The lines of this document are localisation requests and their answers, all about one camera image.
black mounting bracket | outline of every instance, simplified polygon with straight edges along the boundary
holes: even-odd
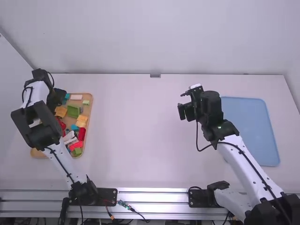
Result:
[[[216,189],[226,189],[229,183],[226,181],[218,181],[209,184],[207,189],[189,189],[188,205],[191,208],[222,208],[216,202],[214,191]]]
[[[93,204],[93,206],[116,206],[118,190],[116,188],[97,188],[99,199]],[[88,205],[79,204],[78,200],[72,200],[70,205]]]

wire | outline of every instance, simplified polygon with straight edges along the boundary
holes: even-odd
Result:
[[[199,190],[202,190],[201,187],[198,187],[198,186],[192,186],[188,189],[188,192],[191,190],[191,189],[199,189]]]
[[[78,199],[78,203],[79,203],[79,207],[80,207],[80,213],[81,213],[81,223],[84,224],[84,221],[83,221],[83,208],[80,204],[80,200],[79,200],[79,197],[77,197]]]
[[[89,219],[85,219],[83,223],[81,223],[80,225],[83,225],[86,221],[88,221]]]
[[[143,218],[143,219],[141,219],[141,221],[146,222],[146,223],[150,223],[150,220],[149,219],[145,219],[145,217],[141,213],[139,213],[137,211],[135,211],[135,213],[139,214]]]
[[[225,220],[224,220],[224,222],[223,222],[222,225],[225,225],[225,223],[226,223],[226,221],[227,221],[227,218],[228,218],[229,214],[230,214],[230,212],[228,211],[228,213],[227,213],[227,215],[226,215],[226,218],[225,218]]]
[[[62,167],[62,169],[66,172],[67,174],[67,177],[70,178],[70,180],[72,181],[73,184],[75,184],[73,178],[71,177],[71,174],[68,173],[68,171],[65,169],[64,165],[61,163],[60,159],[57,157],[56,153],[55,153],[55,150],[49,148],[49,147],[45,147],[45,149],[49,149],[50,150],[50,154],[53,154],[54,157],[56,158],[57,162],[60,164],[60,166]],[[81,213],[81,221],[82,221],[82,224],[84,223],[83,222],[83,209],[82,209],[82,206],[81,206],[81,203],[80,203],[80,199],[79,197],[77,196],[77,200],[78,200],[78,204],[79,204],[79,207],[80,207],[80,213]]]
[[[54,79],[53,79],[52,74],[50,72],[48,72],[48,71],[47,71],[47,74],[49,74],[51,76],[51,78],[52,78],[52,87],[54,87]]]
[[[27,101],[27,104],[26,104],[25,109],[28,107],[29,103],[31,102],[31,95],[32,95],[32,92],[33,92],[33,87],[26,87],[26,88],[23,89],[23,91],[22,91],[22,102],[23,102],[23,103],[24,103],[24,92],[25,92],[27,89],[30,89],[30,94],[29,94],[29,98],[28,98],[28,101]]]

blue plastic mat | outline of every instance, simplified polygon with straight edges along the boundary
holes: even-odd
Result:
[[[278,166],[278,149],[266,103],[258,98],[221,97],[224,119],[239,130],[259,165]]]

black clamp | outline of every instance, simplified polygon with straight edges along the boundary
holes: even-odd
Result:
[[[226,181],[209,184],[207,189],[190,188],[188,190],[188,205],[191,208],[221,208],[216,202],[214,191],[226,188],[229,188],[229,183]]]

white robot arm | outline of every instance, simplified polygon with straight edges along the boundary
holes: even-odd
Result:
[[[98,200],[98,190],[74,165],[64,144],[62,129],[51,112],[59,103],[59,94],[53,89],[45,70],[37,69],[32,74],[34,78],[24,85],[23,104],[11,112],[11,118],[26,143],[53,161],[67,182],[70,199],[78,198],[82,205],[94,204]]]
[[[213,199],[245,225],[299,224],[300,199],[295,194],[285,194],[259,166],[239,131],[223,118],[219,93],[204,91],[200,84],[196,84],[181,96],[186,95],[191,96],[191,102],[178,104],[180,119],[196,120],[197,127],[198,122],[201,123],[205,139],[211,142],[209,146],[213,146],[229,163],[247,193],[242,195],[232,190],[229,183],[220,181],[208,185],[207,190],[200,190],[199,193],[203,193],[201,199],[208,196],[208,204]]]

